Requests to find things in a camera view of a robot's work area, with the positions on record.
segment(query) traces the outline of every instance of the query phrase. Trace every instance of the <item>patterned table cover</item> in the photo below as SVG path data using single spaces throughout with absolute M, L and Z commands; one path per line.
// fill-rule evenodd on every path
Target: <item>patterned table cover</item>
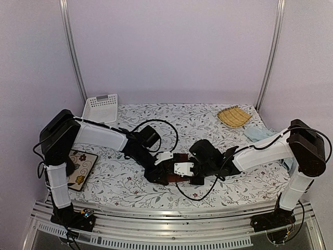
M 223 104 L 129 104 L 119 105 L 119 127 L 132 129 L 147 119 L 165 119 L 178 130 L 180 139 L 175 150 L 188 153 L 199 139 L 208 139 L 221 152 L 233 146 L 245 146 L 250 141 L 243 135 L 247 127 L 264 127 L 252 105 L 239 105 L 253 115 L 239 129 L 222 124 L 216 114 L 232 105 Z M 162 150 L 170 149 L 175 141 L 174 132 L 165 123 L 152 122 L 162 137 Z M 132 159 L 124 159 L 120 152 L 91 144 L 76 144 L 74 149 L 97 154 L 97 163 L 81 192 L 70 190 L 76 201 L 109 206 L 144 207 L 155 209 L 211 208 L 239 206 L 277 198 L 289 181 L 288 172 L 279 162 L 271 162 L 219 181 L 210 195 L 200 201 L 191 201 L 179 193 L 174 183 L 168 186 L 149 183 L 144 170 Z M 181 182 L 181 189 L 193 198 L 200 198 L 211 187 L 214 177 L 205 179 L 204 186 L 191 186 Z

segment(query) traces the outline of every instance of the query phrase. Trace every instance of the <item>black mounting plate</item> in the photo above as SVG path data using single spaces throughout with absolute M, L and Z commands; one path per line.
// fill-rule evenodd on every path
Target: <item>black mounting plate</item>
M 79 229 L 87 232 L 92 232 L 95 225 L 96 217 L 94 215 L 90 215 L 88 218 L 85 218 L 79 212 L 75 212 L 75 214 L 76 216 L 74 217 L 76 218 L 76 220 L 73 223 L 69 223 L 67 226 L 72 229 Z M 59 218 L 55 215 L 51 216 L 51 222 L 54 224 L 64 226 L 59 220 Z
M 268 212 L 251 217 L 251 226 L 255 232 L 284 227 L 296 222 L 293 213 Z

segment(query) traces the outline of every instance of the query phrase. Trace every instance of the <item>light blue cloth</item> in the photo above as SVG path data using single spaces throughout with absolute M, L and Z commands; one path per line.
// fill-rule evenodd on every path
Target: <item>light blue cloth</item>
M 258 142 L 268 137 L 277 134 L 272 130 L 268 130 L 266 128 L 259 129 L 259 128 L 247 128 L 244 130 L 244 135 L 249 138 L 252 142 Z M 289 172 L 294 164 L 294 158 L 286 158 L 282 160 L 282 165 L 287 171 Z

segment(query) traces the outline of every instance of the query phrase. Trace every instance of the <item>white plastic basket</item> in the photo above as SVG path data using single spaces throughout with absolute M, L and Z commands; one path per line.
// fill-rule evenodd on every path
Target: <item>white plastic basket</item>
M 88 98 L 84 105 L 83 119 L 117 127 L 118 95 Z

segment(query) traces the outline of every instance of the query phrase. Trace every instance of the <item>aluminum frame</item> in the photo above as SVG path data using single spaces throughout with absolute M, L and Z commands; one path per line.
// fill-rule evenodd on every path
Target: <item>aluminum frame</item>
M 76 82 L 78 84 L 82 102 L 83 102 L 83 104 L 85 104 L 85 101 L 87 100 L 88 96 L 87 96 L 87 91 L 86 91 L 84 83 L 83 83 L 78 57 L 77 57 L 76 51 L 75 51 L 73 33 L 72 33 L 71 23 L 70 23 L 70 19 L 69 19 L 67 0 L 59 0 L 59 2 L 60 2 L 60 11 L 61 11 L 61 16 L 62 16 L 63 28 L 65 30 L 66 41 L 67 41 L 68 50 L 69 50 L 69 54 L 71 57 L 73 69 L 74 69 Z
M 254 233 L 250 226 L 253 215 L 266 213 L 274 209 L 275 202 L 207 208 L 156 210 L 148 208 L 103 206 L 93 203 L 73 201 L 74 209 L 92 208 L 95 210 L 96 224 L 92 233 L 73 230 L 80 233 L 79 242 L 96 246 L 108 246 L 112 242 L 125 242 L 147 246 L 214 245 L 219 242 L 235 242 L 265 232 Z M 315 219 L 311 204 L 304 202 L 305 220 L 314 249 L 325 249 L 325 245 Z M 46 202 L 36 202 L 31 214 L 30 230 L 24 250 L 31 249 L 36 230 L 41 227 L 54 227 L 53 233 L 61 236 L 63 227 L 52 224 L 50 217 L 53 207 L 50 197 Z M 296 224 L 302 220 L 302 208 L 298 205 L 294 214 Z
M 262 108 L 262 105 L 263 105 L 263 102 L 265 99 L 265 95 L 266 95 L 266 91 L 267 91 L 267 87 L 270 82 L 270 77 L 271 77 L 273 64 L 274 64 L 274 60 L 275 60 L 275 54 L 277 51 L 277 45 L 278 45 L 278 41 L 279 41 L 280 34 L 281 34 L 284 13 L 285 13 L 285 0 L 278 0 L 276 18 L 275 18 L 274 35 L 273 35 L 273 39 L 272 39 L 270 56 L 268 58 L 268 62 L 266 65 L 264 79 L 261 84 L 261 88 L 259 90 L 258 99 L 254 106 L 258 113 L 260 113 L 260 110 Z

